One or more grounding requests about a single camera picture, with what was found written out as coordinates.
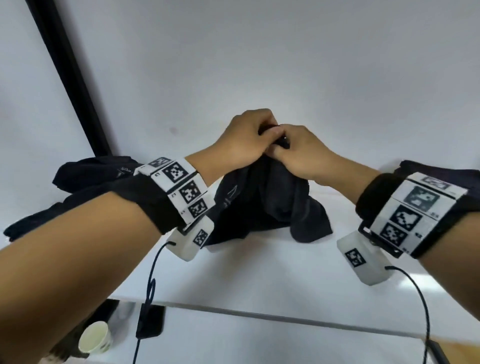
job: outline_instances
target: person's left hand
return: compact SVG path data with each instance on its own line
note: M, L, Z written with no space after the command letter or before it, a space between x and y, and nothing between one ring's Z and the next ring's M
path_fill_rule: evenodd
M262 125L276 126L258 135ZM232 119L213 145L186 159L209 185L221 176L255 162L283 132L271 110L247 110Z

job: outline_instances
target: person's right hand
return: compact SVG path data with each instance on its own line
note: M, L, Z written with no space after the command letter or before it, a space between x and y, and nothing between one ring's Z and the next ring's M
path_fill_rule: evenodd
M328 149L303 125L282 124L290 149L272 144L266 154L282 162L294 175L318 184L330 185L329 177L341 157Z

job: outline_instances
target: wall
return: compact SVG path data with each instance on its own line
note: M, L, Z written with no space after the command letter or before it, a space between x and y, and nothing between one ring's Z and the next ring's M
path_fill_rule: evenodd
M118 150L213 142L270 107L338 153L480 168L477 0L58 0Z
M25 1L0 1L0 49L3 231L62 200L58 167L93 153Z

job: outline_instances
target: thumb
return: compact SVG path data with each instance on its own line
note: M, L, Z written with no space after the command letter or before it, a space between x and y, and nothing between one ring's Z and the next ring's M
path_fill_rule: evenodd
M273 128L265 130L260 136L263 149L267 149L267 147L281 137L283 133L284 130L281 126L274 126Z
M270 158L276 159L283 163L288 154L288 149L284 149L281 146L272 144L267 148L265 154L267 154Z

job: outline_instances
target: hand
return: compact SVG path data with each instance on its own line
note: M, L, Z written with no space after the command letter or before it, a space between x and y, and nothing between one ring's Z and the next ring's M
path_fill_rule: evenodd
M262 125L276 126L258 135ZM271 110L248 110L235 116L213 145L186 159L210 185L223 175L255 162L283 132Z
M282 162L297 177L330 185L336 161L341 158L302 125L281 125L290 149L270 145L266 154Z

